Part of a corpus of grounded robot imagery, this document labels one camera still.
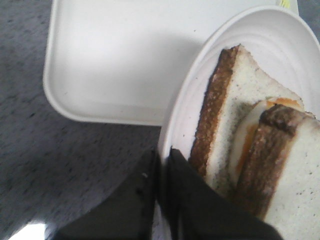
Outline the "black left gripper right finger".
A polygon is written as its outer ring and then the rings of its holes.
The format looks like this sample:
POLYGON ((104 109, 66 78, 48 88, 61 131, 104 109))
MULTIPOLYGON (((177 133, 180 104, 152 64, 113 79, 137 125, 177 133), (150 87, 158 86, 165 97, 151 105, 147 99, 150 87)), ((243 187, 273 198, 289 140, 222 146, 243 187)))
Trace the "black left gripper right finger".
POLYGON ((173 240, 280 240, 275 228, 220 197, 170 150, 165 167, 164 212, 173 240))

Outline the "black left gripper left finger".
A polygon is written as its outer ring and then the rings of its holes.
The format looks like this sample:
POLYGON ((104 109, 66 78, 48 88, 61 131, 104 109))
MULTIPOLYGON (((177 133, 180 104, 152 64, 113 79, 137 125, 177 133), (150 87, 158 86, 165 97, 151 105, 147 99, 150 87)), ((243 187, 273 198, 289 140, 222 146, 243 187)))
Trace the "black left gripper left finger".
POLYGON ((55 240, 149 240, 157 188, 157 154, 146 151, 101 204, 60 228, 55 240))

